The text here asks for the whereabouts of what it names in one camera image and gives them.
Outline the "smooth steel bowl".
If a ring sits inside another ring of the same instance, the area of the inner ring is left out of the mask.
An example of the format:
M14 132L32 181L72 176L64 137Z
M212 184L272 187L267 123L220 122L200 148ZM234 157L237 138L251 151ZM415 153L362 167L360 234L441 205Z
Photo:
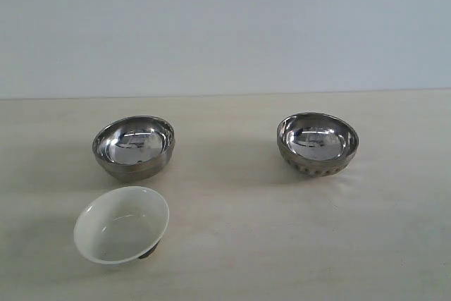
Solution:
M97 163L123 182L145 180L160 173L171 160L175 131L156 116L130 116L103 128L92 142Z

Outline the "ribbed steel bowl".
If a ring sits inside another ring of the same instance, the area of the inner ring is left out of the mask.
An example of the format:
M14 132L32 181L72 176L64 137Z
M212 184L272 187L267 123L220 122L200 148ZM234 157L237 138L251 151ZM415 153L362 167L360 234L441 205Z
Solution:
M310 177L331 176L348 166L359 146L359 136L346 121L318 112L296 113L277 127L282 158Z

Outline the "white ceramic bowl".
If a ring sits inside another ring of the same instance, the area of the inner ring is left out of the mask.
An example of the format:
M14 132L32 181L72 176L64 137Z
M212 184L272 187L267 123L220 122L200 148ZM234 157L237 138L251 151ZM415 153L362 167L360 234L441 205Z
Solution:
M96 198L73 229L78 252L96 264L118 265L149 257L169 222L167 201L157 191L126 186Z

